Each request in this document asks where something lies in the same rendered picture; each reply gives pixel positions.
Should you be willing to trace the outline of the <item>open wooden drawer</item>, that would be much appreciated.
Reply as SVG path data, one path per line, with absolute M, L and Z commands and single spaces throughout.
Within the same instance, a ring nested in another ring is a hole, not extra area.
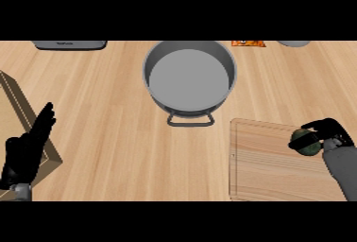
M 37 115 L 16 81 L 0 71 L 0 176 L 6 163 L 6 141 L 10 137 L 19 137 L 24 132 L 31 130 L 35 119 Z M 63 160 L 52 141 L 47 141 L 32 186 L 38 185 L 62 163 Z

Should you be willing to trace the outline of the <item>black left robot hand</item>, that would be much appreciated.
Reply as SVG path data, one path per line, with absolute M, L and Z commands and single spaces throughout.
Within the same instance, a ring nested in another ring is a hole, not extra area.
M 38 113 L 31 130 L 6 141 L 6 162 L 0 177 L 1 190 L 9 190 L 19 183 L 32 183 L 54 123 L 53 104 L 47 103 Z

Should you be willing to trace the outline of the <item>green squash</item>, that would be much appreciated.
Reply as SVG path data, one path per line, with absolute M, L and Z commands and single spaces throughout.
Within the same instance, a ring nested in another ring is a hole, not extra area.
M 321 150 L 321 144 L 316 134 L 307 129 L 293 131 L 289 148 L 304 156 L 314 156 Z

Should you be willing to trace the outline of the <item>wooden cutting board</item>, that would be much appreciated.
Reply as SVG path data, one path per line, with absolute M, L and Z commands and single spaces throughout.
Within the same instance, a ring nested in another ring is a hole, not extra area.
M 229 195 L 236 201 L 344 200 L 320 155 L 288 143 L 295 126 L 234 118 L 230 122 Z

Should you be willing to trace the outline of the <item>grey metal pot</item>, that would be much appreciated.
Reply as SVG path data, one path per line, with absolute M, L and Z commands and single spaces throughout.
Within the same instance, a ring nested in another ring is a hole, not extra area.
M 209 127 L 212 112 L 234 88 L 233 55 L 217 41 L 159 41 L 142 64 L 150 97 L 173 127 Z

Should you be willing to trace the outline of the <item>orange snack packet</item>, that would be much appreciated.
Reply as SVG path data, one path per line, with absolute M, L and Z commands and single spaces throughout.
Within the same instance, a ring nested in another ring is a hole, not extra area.
M 267 47 L 264 41 L 232 41 L 232 46 Z

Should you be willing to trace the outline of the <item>grey round object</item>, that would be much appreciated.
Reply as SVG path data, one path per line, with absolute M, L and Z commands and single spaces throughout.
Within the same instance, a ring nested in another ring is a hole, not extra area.
M 288 47 L 302 47 L 305 46 L 311 41 L 277 41 L 280 44 L 283 44 Z

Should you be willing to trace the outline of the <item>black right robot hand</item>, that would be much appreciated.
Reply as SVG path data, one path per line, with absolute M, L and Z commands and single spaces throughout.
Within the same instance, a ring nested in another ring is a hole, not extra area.
M 313 133 L 316 134 L 321 145 L 324 145 L 324 142 L 329 139 L 336 139 L 341 142 L 339 147 L 354 146 L 352 139 L 344 129 L 344 126 L 333 118 L 316 120 L 304 124 L 301 128 L 313 129 Z

